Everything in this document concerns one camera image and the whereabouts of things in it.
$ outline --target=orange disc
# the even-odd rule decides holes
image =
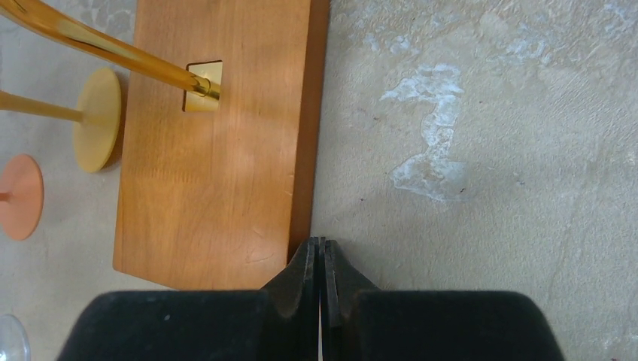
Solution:
[[[35,160],[26,154],[9,161],[0,176],[0,193],[8,200],[0,202],[0,224],[16,241],[27,239],[40,222],[44,205],[42,172]]]

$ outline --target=wood grain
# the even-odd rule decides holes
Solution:
[[[308,237],[329,0],[139,0],[135,46],[223,61],[220,109],[132,74],[113,266],[180,290],[258,288]]]

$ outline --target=concrete surface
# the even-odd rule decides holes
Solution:
[[[52,0],[132,39],[133,0]],[[391,289],[515,290],[567,359],[638,359],[635,37],[620,0],[333,0],[313,234]],[[73,106],[104,63],[0,21],[2,89]],[[47,207],[0,235],[0,314],[52,359],[107,290],[119,170],[87,175],[70,125],[0,114],[0,164],[40,162]]]

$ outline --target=black object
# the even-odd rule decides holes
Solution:
[[[316,360],[320,304],[326,360],[563,360],[527,297],[382,291],[324,238],[261,290],[99,296],[58,360]]]

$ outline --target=brass pole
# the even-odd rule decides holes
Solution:
[[[82,123],[82,113],[75,109],[63,108],[57,105],[38,102],[37,100],[15,96],[0,90],[0,110],[19,111],[43,117],[70,120]]]
[[[219,84],[85,26],[40,0],[0,0],[0,14],[45,38],[219,101]]]

